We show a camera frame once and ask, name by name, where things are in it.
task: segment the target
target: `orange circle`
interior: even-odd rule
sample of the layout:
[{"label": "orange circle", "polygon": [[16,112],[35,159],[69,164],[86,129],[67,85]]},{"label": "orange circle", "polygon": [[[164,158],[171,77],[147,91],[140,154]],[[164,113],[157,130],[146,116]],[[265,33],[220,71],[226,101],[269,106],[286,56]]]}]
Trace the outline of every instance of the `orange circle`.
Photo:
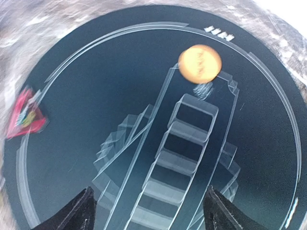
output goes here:
[{"label": "orange circle", "polygon": [[222,68],[220,55],[205,45],[195,45],[182,52],[178,63],[183,77],[195,84],[212,81]]}]

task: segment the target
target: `marble surface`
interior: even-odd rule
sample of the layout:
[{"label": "marble surface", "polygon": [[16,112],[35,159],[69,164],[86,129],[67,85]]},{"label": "marble surface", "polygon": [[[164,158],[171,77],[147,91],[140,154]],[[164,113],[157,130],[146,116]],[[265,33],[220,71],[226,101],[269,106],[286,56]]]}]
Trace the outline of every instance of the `marble surface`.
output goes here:
[{"label": "marble surface", "polygon": [[[307,102],[307,39],[250,0],[0,0],[0,156],[16,93],[31,69],[56,42],[108,12],[165,3],[211,12],[249,31],[285,65]],[[0,229],[17,229],[4,182],[0,176]]]}]

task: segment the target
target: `black object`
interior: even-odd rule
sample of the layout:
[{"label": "black object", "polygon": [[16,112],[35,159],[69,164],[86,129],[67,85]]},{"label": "black object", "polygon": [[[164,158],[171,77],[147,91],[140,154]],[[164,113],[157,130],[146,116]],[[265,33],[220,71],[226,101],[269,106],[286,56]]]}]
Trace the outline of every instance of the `black object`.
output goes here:
[{"label": "black object", "polygon": [[209,187],[203,201],[206,230],[267,230]]},{"label": "black object", "polygon": [[33,230],[92,230],[96,204],[93,189],[87,187],[53,217]]}]

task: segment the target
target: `red triangle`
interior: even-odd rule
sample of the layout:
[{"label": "red triangle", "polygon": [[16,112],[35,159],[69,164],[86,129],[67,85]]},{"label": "red triangle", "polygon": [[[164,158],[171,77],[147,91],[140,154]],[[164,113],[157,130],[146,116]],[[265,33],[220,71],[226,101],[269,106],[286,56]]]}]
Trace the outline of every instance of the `red triangle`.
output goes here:
[{"label": "red triangle", "polygon": [[25,88],[18,96],[7,131],[7,138],[41,131],[48,119],[43,116],[36,103],[28,106],[28,100],[34,96],[32,89]]}]

